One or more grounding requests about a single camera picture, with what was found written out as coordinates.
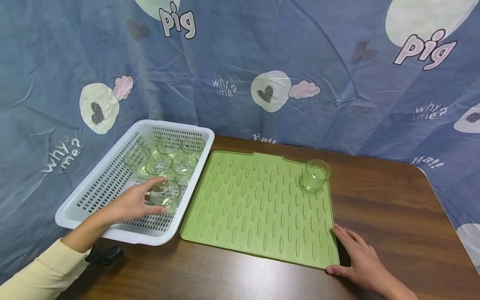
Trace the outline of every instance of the wooden table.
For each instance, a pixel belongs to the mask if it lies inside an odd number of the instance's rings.
[[[212,151],[327,161],[335,221],[372,245],[419,299],[478,299],[480,278],[423,173],[412,165],[217,136]],[[118,244],[101,240],[100,245]],[[184,241],[120,244],[125,259],[91,266],[60,299],[358,299],[323,270]],[[348,257],[341,254],[342,264]]]

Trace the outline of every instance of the plastic basket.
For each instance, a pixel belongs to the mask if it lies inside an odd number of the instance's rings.
[[[205,148],[190,183],[182,187],[181,202],[174,216],[147,216],[116,224],[103,237],[131,244],[158,246],[174,236],[205,165],[215,134],[208,128],[166,121],[142,120],[132,125],[57,210],[55,222],[59,226],[76,228],[89,215],[107,205],[124,190],[145,181],[130,172],[122,159],[125,153],[135,147],[136,139],[148,131],[182,140],[201,137],[205,141]]]

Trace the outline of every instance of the drying mat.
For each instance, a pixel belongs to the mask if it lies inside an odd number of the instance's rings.
[[[328,184],[305,191],[304,167],[281,156],[213,152],[181,237],[323,269],[338,264]]]

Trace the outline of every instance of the clear plastic cup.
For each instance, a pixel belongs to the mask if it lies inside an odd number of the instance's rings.
[[[167,215],[172,216],[177,211],[181,201],[181,188],[178,183],[167,180],[154,185],[150,189],[150,201],[167,209]]]
[[[171,169],[172,159],[170,156],[161,153],[151,154],[145,165],[146,172],[150,177],[163,176],[167,179],[173,179],[173,171]]]
[[[319,159],[312,159],[302,170],[302,186],[310,192],[321,188],[332,176],[330,166]]]
[[[172,169],[177,182],[188,185],[197,166],[198,159],[192,154],[179,154],[172,161]]]
[[[181,153],[181,139],[175,136],[166,136],[162,138],[162,143],[157,143],[157,150],[174,159]]]
[[[142,133],[136,142],[139,146],[147,147],[153,154],[158,153],[158,148],[165,148],[161,133],[156,131]]]
[[[187,154],[195,156],[197,159],[200,158],[202,151],[205,148],[205,142],[200,137],[191,137],[183,140],[181,143],[181,149]]]
[[[150,174],[145,170],[145,165],[150,157],[150,150],[143,146],[134,146],[123,157],[124,165],[139,178],[149,178]]]

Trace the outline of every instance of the cloth backdrop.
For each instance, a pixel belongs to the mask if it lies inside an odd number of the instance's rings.
[[[2,1],[1,281],[142,119],[411,163],[480,270],[477,4]]]

